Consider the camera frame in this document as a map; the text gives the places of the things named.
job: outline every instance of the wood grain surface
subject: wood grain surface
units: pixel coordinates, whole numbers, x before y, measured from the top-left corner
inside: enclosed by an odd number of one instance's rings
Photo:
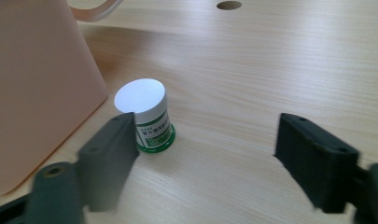
[[[86,213],[87,223],[352,222],[351,205],[344,215],[314,210],[273,151],[286,112],[360,150],[362,167],[378,161],[378,0],[240,2],[125,0],[79,23],[108,99],[46,164],[74,162],[119,113],[118,89],[138,78],[164,84],[176,128],[170,148],[137,159],[118,211]]]

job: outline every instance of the product label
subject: product label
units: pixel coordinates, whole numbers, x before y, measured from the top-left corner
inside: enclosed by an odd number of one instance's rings
[[[166,110],[149,123],[136,124],[136,141],[141,147],[160,147],[169,140],[171,134],[172,127]]]

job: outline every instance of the white jar lid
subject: white jar lid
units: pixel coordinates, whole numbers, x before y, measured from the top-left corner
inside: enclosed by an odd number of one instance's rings
[[[168,103],[162,83],[151,78],[142,78],[123,86],[114,100],[117,110],[135,113],[136,124],[147,123],[162,115]]]

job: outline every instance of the green jar base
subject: green jar base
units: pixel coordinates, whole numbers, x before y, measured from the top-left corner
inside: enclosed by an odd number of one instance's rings
[[[171,128],[172,128],[172,134],[171,134],[171,137],[168,139],[168,141],[166,143],[164,143],[162,146],[160,147],[153,147],[153,148],[147,148],[147,147],[142,147],[140,146],[139,144],[136,144],[136,147],[141,150],[141,151],[144,151],[146,153],[158,153],[158,152],[162,152],[164,151],[165,149],[167,149],[168,147],[171,146],[171,144],[174,142],[175,140],[175,127],[173,124],[171,124]]]

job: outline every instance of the screw hole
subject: screw hole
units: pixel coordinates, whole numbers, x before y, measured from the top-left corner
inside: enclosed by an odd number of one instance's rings
[[[234,10],[242,6],[242,3],[237,1],[225,1],[217,4],[218,9],[222,10]]]
[[[53,178],[55,176],[60,175],[65,171],[65,168],[63,166],[54,166],[49,168],[47,171],[43,173],[43,176],[45,178]]]

